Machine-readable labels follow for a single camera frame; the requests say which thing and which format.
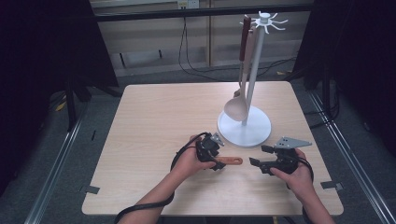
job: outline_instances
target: person's left hand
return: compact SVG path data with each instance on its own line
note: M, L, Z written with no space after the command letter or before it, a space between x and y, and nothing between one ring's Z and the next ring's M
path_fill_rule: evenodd
M200 170L209 169L216 165L213 161L201 162L197 158L196 153L196 141L192 142L188 149L181 154L172 172L177 172L183 178L188 178L194 175Z

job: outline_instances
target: spoon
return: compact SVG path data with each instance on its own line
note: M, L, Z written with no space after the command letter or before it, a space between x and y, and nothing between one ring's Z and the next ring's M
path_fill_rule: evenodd
M239 96L234 97L224 106L224 113L235 121L242 121L248 117L248 104L245 94L245 88L248 79L248 72L250 69L250 61L253 54L253 48L256 42L256 33L256 28L252 27L251 30L249 30L249 34L247 35L247 46L245 49L245 61L243 68L244 70L240 89L241 92Z

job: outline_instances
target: human hand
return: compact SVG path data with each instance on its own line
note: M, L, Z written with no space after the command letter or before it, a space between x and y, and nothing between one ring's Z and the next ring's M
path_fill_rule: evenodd
M172 172L178 173L182 178L186 179L200 170L209 169L216 165L213 161L201 162L198 160L196 142L200 140L202 140L201 137L188 146L188 149L181 154L180 158L176 162Z
M298 157L306 159L305 154L300 149L295 148L295 150ZM271 172L288 184L299 201L302 198L316 194L309 168L300 162L298 163L297 169L290 175L276 168L271 168Z

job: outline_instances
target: person's right hand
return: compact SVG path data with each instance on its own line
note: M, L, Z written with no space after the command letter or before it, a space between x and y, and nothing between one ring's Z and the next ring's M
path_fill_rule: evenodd
M298 157L306 159L305 154L300 149L295 148L295 150ZM271 168L271 172L288 184L299 201L302 198L310 196L312 193L316 194L309 168L300 162L298 163L297 169L291 175L276 168Z

